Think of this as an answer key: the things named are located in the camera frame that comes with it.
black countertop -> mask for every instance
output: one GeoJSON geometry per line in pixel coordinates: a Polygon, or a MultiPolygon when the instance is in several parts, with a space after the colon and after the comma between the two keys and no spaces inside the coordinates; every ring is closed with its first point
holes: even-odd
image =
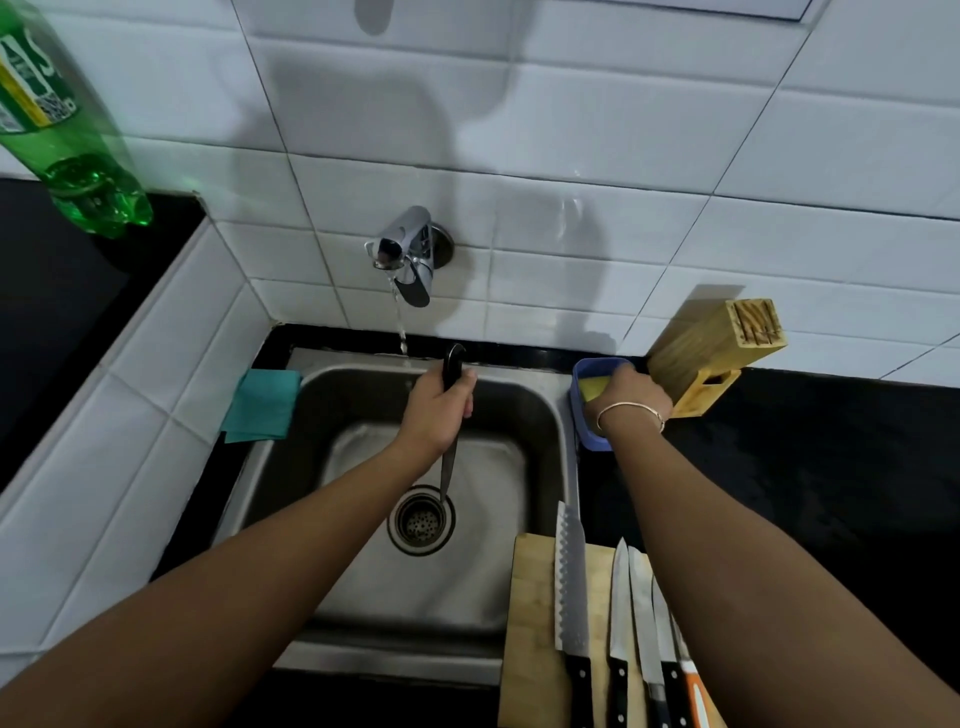
{"type": "Polygon", "coordinates": [[[150,227],[109,240],[39,182],[0,179],[0,491],[204,218],[194,198],[150,202],[150,227]]]}
{"type": "MultiPolygon", "coordinates": [[[[410,354],[441,358],[449,343],[410,337],[410,354]]],[[[297,346],[393,353],[397,342],[392,334],[285,326],[274,329],[253,366],[283,368],[297,346]]],[[[470,361],[565,373],[589,355],[468,344],[470,361]]],[[[641,359],[634,362],[644,371],[641,359]]],[[[960,558],[958,416],[960,390],[747,370],[707,415],[671,421],[666,437],[721,488],[796,539],[960,689],[952,583],[960,558]]],[[[155,578],[209,546],[249,447],[218,442],[155,578]]],[[[642,547],[612,455],[582,450],[579,479],[587,540],[615,546],[623,536],[642,547]]],[[[409,713],[424,725],[493,726],[498,700],[493,689],[272,670],[233,721],[277,718],[279,706],[305,694],[322,697],[325,715],[375,706],[383,716],[409,713]]]]}

chef's knife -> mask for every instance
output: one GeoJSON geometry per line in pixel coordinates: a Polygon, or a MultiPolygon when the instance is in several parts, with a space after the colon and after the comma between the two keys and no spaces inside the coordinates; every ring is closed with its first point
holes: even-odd
{"type": "Polygon", "coordinates": [[[663,667],[663,687],[666,691],[666,703],[674,723],[691,725],[690,700],[686,691],[686,679],[677,661],[677,650],[673,644],[673,619],[670,609],[663,598],[660,584],[654,576],[654,620],[657,623],[657,649],[660,653],[660,665],[663,667]]]}
{"type": "MultiPolygon", "coordinates": [[[[464,353],[466,353],[463,344],[454,344],[447,351],[444,357],[444,391],[448,390],[457,383],[457,379],[464,370],[464,353]]],[[[444,459],[440,463],[440,505],[444,505],[446,500],[446,490],[450,487],[450,477],[453,475],[453,461],[457,457],[457,438],[454,438],[453,445],[446,449],[444,459]]]]}
{"type": "Polygon", "coordinates": [[[630,557],[627,542],[620,539],[613,555],[610,582],[610,701],[607,704],[607,727],[627,724],[627,661],[632,649],[634,630],[630,624],[630,557]]]}
{"type": "Polygon", "coordinates": [[[564,653],[570,676],[570,728],[593,725],[593,683],[590,676],[590,628],[587,616],[587,540],[580,519],[557,503],[554,552],[554,641],[564,653]]]}
{"type": "Polygon", "coordinates": [[[657,621],[653,604],[654,574],[638,550],[630,546],[630,591],[634,595],[636,648],[640,655],[640,672],[647,689],[647,726],[671,728],[663,688],[663,668],[657,647],[657,621]]]}

teal rag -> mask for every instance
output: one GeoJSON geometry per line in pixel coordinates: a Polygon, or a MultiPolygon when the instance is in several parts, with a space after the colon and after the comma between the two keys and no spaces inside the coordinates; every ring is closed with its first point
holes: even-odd
{"type": "Polygon", "coordinates": [[[282,440],[300,392],[300,372],[250,369],[240,380],[221,429],[228,443],[282,440]]]}

stainless steel sink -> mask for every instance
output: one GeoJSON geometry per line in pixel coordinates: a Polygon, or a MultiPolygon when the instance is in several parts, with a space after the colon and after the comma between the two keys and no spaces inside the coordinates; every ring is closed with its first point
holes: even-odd
{"type": "MultiPolygon", "coordinates": [[[[257,443],[216,542],[383,449],[430,362],[297,349],[303,374],[286,440],[257,443]]],[[[500,679],[514,538],[553,535],[579,511],[570,377],[475,367],[448,505],[440,463],[380,525],[276,665],[478,685],[500,679]]]]}

faucet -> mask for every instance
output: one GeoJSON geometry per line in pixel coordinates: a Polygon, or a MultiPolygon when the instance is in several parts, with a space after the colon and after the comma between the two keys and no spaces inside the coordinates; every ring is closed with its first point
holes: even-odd
{"type": "Polygon", "coordinates": [[[407,209],[365,247],[373,267],[391,275],[403,300],[416,308],[430,303],[434,271],[453,257],[452,238],[421,206],[407,209]]]}

